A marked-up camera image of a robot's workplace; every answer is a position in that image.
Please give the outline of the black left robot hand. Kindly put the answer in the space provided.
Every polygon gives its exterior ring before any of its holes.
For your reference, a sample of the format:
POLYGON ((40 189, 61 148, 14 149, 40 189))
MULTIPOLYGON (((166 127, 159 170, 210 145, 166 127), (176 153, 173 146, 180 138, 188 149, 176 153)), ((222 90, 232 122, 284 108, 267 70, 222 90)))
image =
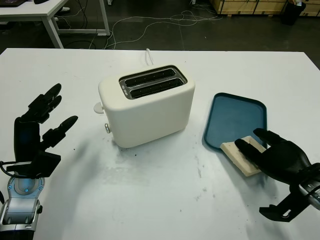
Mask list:
POLYGON ((17 162, 30 162, 38 153, 55 147, 78 120, 78 116, 71 116, 58 127, 40 135, 40 125, 49 119, 50 113, 62 101, 61 89, 62 85, 57 83, 46 93, 38 95, 28 105, 27 112, 15 119, 14 154, 17 162))

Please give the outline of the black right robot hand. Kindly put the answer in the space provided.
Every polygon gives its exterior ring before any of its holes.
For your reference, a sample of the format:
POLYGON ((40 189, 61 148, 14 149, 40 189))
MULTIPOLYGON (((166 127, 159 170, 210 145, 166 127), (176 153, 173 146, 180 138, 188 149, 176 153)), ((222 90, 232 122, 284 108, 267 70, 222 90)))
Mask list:
POLYGON ((270 147, 260 152, 240 138, 235 141, 235 145, 249 161, 269 177, 290 185, 300 171, 311 166, 305 152, 292 141, 263 128, 256 128, 253 133, 270 147))

